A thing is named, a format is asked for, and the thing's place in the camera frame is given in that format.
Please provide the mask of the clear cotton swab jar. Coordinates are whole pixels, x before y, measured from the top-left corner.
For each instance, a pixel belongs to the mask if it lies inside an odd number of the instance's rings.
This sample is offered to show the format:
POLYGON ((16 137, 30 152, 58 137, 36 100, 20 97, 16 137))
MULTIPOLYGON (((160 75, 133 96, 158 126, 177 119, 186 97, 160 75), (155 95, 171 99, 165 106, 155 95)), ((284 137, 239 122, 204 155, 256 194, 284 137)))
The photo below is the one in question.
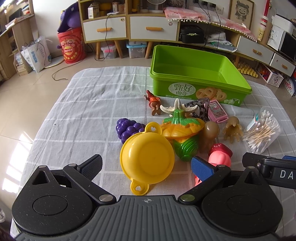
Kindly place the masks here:
POLYGON ((275 112, 271 108, 262 107, 245 128, 243 142, 248 152, 260 155, 282 131, 283 128, 275 112))

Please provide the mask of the blue lid storage box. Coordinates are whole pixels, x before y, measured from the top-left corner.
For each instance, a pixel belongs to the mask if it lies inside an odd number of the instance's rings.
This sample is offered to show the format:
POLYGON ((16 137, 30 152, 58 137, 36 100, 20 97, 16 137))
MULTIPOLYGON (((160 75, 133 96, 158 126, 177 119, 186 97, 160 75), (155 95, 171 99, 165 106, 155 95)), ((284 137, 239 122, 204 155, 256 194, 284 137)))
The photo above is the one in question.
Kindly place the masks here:
POLYGON ((147 48, 147 42, 129 41, 126 43, 130 58, 144 58, 147 48))

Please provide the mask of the brown rubber hand toy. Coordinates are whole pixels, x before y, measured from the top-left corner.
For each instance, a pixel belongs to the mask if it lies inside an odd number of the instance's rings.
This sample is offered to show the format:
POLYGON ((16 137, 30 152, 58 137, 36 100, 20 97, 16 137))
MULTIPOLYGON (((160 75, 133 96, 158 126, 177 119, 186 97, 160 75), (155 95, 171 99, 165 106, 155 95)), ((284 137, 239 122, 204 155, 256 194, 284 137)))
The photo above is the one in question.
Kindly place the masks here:
POLYGON ((215 139, 220 133, 220 128, 216 122, 208 121, 205 123, 203 130, 199 134, 199 151, 207 153, 215 144, 215 139))

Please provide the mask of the clear pink storage box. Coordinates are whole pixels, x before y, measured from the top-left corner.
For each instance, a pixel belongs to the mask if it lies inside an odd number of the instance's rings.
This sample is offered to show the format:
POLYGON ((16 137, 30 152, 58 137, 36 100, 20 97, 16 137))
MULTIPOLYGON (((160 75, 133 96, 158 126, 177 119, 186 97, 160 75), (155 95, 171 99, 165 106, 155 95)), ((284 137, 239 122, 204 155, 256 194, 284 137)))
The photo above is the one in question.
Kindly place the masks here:
POLYGON ((117 48, 115 45, 101 47, 101 51, 105 59, 114 59, 117 57, 117 48))

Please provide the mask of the black microwave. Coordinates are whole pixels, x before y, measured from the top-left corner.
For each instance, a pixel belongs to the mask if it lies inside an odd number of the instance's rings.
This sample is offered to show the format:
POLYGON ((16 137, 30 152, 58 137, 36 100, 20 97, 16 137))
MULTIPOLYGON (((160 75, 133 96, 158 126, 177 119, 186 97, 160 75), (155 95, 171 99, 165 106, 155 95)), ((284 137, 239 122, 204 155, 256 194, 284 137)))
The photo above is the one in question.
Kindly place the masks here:
POLYGON ((267 45, 295 61, 295 37, 280 27, 272 26, 267 45))

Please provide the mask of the red printed bucket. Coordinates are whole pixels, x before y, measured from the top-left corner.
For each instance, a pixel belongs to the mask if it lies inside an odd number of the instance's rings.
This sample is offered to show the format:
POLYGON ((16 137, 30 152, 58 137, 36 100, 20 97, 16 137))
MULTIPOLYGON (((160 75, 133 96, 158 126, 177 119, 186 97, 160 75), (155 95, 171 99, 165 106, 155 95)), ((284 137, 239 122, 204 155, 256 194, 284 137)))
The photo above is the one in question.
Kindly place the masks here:
POLYGON ((63 33, 58 33, 64 60, 67 64, 74 64, 86 57, 85 43, 82 28, 70 29, 63 33))

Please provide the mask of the orange toy pumpkin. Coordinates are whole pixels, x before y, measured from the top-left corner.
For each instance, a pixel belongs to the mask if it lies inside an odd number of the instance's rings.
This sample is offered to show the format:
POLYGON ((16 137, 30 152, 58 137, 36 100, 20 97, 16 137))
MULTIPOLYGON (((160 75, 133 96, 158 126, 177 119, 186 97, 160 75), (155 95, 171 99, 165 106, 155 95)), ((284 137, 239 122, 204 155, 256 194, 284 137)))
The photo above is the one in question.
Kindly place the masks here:
POLYGON ((172 117, 165 118, 161 124, 162 135, 165 138, 190 138, 197 135, 205 126, 199 118, 187 118, 184 110, 174 110, 172 117))

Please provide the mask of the toy corn cob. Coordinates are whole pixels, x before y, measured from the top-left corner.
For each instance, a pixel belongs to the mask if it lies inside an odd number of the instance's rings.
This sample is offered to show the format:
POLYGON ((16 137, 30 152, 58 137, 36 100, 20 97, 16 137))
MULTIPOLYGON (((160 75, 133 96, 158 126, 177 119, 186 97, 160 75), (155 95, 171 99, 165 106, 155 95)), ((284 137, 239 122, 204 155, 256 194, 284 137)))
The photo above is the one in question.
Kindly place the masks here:
POLYGON ((183 162, 189 162, 197 154, 199 149, 198 135, 188 138, 178 138, 173 140, 175 154, 183 162))

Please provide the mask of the framed cartoon girl picture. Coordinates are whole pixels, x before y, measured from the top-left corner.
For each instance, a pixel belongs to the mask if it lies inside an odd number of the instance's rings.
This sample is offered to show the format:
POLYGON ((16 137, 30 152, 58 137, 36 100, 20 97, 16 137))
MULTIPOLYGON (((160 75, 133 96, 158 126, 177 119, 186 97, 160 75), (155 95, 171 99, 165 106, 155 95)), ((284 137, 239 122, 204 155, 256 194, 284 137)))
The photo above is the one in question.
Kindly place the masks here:
POLYGON ((250 30, 254 6, 254 2, 250 0, 232 0, 230 1, 228 18, 250 30))

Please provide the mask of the yellow toy pot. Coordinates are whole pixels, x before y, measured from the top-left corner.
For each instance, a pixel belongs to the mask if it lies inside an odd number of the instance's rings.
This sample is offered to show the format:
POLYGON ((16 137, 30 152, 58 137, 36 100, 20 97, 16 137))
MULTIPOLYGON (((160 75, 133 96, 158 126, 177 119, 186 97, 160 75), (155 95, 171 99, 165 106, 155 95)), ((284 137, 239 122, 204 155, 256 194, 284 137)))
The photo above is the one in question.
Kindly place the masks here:
POLYGON ((156 122, 148 123, 144 132, 129 137, 120 151, 122 171, 131 181, 131 192, 138 196, 145 195, 150 185, 165 180, 174 164, 174 149, 156 122))

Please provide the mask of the green plastic cookie box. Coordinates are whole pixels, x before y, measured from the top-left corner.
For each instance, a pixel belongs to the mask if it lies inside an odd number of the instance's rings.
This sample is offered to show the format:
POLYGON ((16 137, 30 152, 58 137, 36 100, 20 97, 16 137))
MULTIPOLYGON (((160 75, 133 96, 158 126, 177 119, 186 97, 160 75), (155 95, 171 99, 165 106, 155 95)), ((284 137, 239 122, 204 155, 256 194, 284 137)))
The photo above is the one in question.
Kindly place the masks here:
POLYGON ((150 77, 153 93, 196 100, 207 97, 240 106, 252 88, 225 56, 168 45, 154 47, 150 77))

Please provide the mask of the pink pig toy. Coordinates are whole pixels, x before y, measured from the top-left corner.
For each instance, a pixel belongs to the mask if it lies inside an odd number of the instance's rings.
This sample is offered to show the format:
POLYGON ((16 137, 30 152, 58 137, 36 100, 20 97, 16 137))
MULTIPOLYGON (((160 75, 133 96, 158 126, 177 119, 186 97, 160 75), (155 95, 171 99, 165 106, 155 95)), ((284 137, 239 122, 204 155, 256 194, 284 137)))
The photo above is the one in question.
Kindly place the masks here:
POLYGON ((208 163, 213 166, 225 165, 227 167, 231 166, 231 157, 233 152, 224 144, 218 143, 214 144, 209 151, 208 163))

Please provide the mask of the black case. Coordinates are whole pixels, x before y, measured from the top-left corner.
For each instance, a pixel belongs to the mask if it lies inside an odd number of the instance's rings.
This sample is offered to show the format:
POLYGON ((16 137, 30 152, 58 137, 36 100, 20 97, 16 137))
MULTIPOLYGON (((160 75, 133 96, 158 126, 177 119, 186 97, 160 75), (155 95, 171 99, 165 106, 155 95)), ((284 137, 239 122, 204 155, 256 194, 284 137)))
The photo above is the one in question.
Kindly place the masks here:
POLYGON ((179 39, 185 44, 203 44, 205 42, 204 30, 193 25, 181 27, 179 39))

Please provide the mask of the pink card box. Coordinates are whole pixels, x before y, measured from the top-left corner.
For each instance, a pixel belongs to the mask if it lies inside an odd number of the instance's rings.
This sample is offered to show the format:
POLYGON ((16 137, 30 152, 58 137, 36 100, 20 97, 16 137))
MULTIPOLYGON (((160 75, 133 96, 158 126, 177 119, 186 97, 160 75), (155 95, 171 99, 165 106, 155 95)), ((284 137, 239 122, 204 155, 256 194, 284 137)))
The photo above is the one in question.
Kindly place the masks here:
POLYGON ((209 102, 208 117, 210 121, 223 123, 228 120, 228 115, 217 100, 209 102))

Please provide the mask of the white paper bag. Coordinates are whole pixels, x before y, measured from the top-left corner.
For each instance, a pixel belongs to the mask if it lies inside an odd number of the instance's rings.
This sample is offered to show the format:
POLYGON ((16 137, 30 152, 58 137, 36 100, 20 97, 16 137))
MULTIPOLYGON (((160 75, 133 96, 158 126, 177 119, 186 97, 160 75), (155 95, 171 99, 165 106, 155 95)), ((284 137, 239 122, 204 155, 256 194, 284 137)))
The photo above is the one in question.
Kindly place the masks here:
POLYGON ((44 36, 40 36, 29 44, 25 43, 22 46, 21 55, 36 73, 47 67, 52 59, 47 46, 47 39, 44 36))

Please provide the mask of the leopard print hair claw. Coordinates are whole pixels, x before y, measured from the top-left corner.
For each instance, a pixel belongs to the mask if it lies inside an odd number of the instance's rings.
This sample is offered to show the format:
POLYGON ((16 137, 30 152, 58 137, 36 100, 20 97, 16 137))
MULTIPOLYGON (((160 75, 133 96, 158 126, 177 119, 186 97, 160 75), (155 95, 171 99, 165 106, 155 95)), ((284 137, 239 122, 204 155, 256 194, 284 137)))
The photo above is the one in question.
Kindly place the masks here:
POLYGON ((185 104, 185 107, 193 107, 196 105, 198 106, 198 108, 193 113, 189 114, 189 117, 199 118, 204 122, 209 121, 209 117, 208 117, 209 103, 210 103, 210 99, 208 97, 203 97, 198 100, 193 100, 185 104))

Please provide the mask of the purple toy grapes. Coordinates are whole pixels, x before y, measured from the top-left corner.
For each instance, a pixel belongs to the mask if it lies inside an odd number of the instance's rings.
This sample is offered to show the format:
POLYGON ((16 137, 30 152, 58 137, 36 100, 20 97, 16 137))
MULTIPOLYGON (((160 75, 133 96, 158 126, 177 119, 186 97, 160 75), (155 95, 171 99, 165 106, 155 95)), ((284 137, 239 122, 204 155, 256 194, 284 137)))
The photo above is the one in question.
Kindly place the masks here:
POLYGON ((116 132, 122 144, 132 135, 143 132, 144 129, 145 125, 143 123, 138 123, 135 120, 129 120, 127 118, 119 119, 116 125, 116 132))

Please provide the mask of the orange brown figurine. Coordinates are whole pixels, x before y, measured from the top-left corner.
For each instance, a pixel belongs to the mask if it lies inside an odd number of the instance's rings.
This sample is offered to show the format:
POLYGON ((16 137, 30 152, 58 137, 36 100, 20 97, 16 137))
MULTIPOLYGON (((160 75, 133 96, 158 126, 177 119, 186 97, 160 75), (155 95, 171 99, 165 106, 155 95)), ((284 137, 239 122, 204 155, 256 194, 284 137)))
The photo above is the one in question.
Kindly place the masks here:
POLYGON ((161 115, 161 101, 160 98, 155 96, 149 90, 146 90, 146 95, 144 96, 145 99, 149 102, 149 107, 152 109, 151 115, 154 116, 155 114, 161 115))

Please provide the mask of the yellow foam egg mat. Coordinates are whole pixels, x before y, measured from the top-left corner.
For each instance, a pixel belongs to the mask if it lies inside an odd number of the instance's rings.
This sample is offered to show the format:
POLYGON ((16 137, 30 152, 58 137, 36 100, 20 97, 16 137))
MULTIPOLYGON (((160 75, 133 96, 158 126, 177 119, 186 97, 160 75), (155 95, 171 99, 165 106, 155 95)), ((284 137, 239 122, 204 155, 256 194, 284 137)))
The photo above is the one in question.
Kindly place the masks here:
POLYGON ((254 78, 258 77, 257 72, 249 64, 247 64, 246 62, 239 61, 236 68, 241 74, 249 75, 249 76, 252 76, 254 78))

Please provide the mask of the white desk fan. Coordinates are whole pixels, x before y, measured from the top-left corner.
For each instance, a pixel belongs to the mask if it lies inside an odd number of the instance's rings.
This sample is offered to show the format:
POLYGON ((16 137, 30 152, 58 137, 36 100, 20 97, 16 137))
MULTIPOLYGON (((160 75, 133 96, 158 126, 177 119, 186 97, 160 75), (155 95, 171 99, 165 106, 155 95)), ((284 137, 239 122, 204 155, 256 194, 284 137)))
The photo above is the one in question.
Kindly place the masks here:
POLYGON ((163 6, 166 0, 147 0, 149 4, 149 13, 161 14, 164 12, 163 6))

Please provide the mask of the grey checked cloth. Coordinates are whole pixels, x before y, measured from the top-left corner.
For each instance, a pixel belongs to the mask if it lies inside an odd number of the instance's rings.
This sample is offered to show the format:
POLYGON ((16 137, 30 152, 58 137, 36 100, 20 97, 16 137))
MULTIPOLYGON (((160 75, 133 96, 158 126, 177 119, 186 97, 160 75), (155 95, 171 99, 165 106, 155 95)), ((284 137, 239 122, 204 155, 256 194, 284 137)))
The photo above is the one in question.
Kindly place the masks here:
MULTIPOLYGON (((44 119, 24 166, 20 190, 40 165, 62 169, 80 164, 94 154, 103 159, 102 171, 93 179, 116 197, 131 195, 130 180, 122 172, 119 155, 122 143, 115 126, 120 118, 147 124, 162 123, 168 117, 152 116, 144 98, 152 90, 148 67, 89 68, 76 73, 44 119)), ((295 128, 272 90, 247 79, 252 93, 240 107, 223 104, 229 116, 236 116, 243 129, 260 109, 271 108, 280 118, 283 131, 263 155, 282 158, 295 156, 295 128)), ((174 194, 176 198, 195 184, 190 163, 177 156, 172 173, 151 185, 148 195, 174 194)), ((295 191, 271 187, 283 206, 283 218, 276 233, 295 235, 295 191)))

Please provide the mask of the wooden side shelf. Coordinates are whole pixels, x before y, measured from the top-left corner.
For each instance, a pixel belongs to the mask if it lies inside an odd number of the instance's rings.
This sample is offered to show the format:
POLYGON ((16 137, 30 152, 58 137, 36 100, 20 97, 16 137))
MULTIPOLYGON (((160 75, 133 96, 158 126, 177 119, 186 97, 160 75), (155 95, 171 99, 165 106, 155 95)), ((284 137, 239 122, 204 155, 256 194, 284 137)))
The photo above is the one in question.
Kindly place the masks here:
POLYGON ((24 57, 20 56, 21 62, 18 63, 16 55, 34 40, 31 27, 33 17, 32 1, 1 1, 1 81, 32 71, 24 57))

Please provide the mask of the wooden tv cabinet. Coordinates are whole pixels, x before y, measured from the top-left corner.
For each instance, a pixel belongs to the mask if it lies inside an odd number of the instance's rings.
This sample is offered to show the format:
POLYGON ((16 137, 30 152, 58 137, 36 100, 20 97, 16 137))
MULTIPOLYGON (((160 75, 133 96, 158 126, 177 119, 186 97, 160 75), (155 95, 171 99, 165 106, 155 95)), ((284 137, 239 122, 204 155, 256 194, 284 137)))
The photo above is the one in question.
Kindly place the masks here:
POLYGON ((217 28, 226 34, 226 38, 236 47, 233 52, 236 58, 247 58, 261 62, 277 71, 292 76, 295 62, 283 54, 262 44, 247 28, 222 18, 217 14, 211 15, 209 20, 203 20, 205 14, 198 13, 193 19, 179 18, 167 14, 178 11, 178 8, 166 8, 163 13, 131 14, 132 1, 125 1, 125 13, 88 18, 88 7, 92 1, 79 1, 79 13, 82 32, 86 44, 96 44, 95 59, 100 58, 100 44, 103 41, 114 41, 118 46, 121 40, 147 41, 145 57, 148 58, 152 46, 156 42, 179 43, 181 23, 199 26, 207 25, 208 29, 217 28))

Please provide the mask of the purple plush toy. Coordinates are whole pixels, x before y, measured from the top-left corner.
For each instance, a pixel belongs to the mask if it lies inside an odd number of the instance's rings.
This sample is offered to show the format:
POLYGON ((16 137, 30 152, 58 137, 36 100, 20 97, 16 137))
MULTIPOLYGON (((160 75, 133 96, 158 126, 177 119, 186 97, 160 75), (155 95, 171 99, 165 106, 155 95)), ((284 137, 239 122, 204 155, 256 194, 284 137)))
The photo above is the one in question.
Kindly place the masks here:
POLYGON ((81 27, 80 13, 78 2, 70 5, 66 10, 62 11, 61 23, 57 30, 59 33, 66 32, 69 29, 81 27))

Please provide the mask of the white starfish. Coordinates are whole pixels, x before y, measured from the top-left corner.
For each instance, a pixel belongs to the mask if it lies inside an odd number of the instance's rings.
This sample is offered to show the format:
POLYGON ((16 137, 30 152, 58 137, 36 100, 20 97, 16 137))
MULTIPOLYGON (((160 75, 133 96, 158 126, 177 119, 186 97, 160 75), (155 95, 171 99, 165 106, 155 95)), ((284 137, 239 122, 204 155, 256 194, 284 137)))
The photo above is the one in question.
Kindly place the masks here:
POLYGON ((183 110, 185 113, 185 117, 192 117, 193 113, 199 108, 198 105, 186 107, 184 104, 181 104, 181 101, 177 98, 175 99, 174 105, 170 107, 165 107, 160 105, 160 109, 162 112, 169 114, 171 117, 175 110, 183 110))

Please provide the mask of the pink lace cloth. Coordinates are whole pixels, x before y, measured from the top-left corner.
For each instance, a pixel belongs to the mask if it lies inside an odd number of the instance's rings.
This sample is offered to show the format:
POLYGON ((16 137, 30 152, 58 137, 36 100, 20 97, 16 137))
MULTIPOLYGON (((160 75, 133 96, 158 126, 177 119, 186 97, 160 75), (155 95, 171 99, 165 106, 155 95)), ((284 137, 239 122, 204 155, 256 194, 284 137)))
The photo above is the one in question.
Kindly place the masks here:
POLYGON ((208 14, 203 11, 193 11, 189 9, 175 8, 171 6, 164 8, 164 13, 166 19, 170 21, 214 24, 222 28, 226 28, 234 32, 240 33, 248 39, 257 42, 257 38, 251 32, 251 30, 249 30, 246 27, 243 27, 243 25, 240 25, 232 20, 229 20, 217 14, 208 14))

